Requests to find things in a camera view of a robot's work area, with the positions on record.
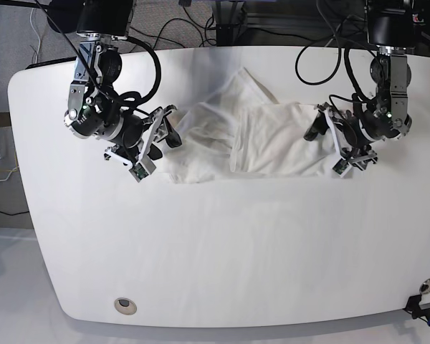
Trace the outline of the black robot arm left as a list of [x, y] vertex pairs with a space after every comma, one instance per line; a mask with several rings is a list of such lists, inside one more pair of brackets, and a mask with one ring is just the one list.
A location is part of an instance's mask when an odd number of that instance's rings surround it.
[[329, 95], [328, 102], [317, 106], [317, 116], [303, 138], [313, 141], [330, 132], [338, 161], [333, 166], [343, 176], [350, 168], [364, 171], [378, 161], [373, 143], [406, 136], [412, 119], [408, 114], [407, 89], [411, 82], [411, 69], [407, 50], [414, 45], [412, 1], [367, 1], [365, 20], [367, 40], [377, 47], [370, 65], [370, 75], [376, 84], [376, 93], [367, 97], [360, 88], [350, 63], [350, 51], [355, 42], [345, 44], [336, 28], [333, 39], [338, 46], [338, 65], [344, 65], [354, 88], [346, 101], [352, 110], [339, 110], [334, 103], [337, 95]]

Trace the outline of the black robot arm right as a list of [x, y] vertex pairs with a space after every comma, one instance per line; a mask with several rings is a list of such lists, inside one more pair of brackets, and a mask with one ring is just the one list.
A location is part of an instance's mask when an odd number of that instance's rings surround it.
[[[163, 154], [157, 143], [178, 148], [182, 141], [168, 116], [176, 107], [141, 110], [157, 93], [162, 79], [158, 55], [146, 43], [130, 37], [134, 1], [85, 1], [77, 25], [84, 37], [75, 50], [75, 72], [70, 84], [64, 123], [81, 139], [94, 137], [111, 145], [104, 159], [115, 159], [134, 173], [149, 174]], [[146, 95], [137, 91], [119, 94], [114, 83], [123, 70], [115, 41], [127, 41], [144, 48], [155, 69], [153, 86]]]

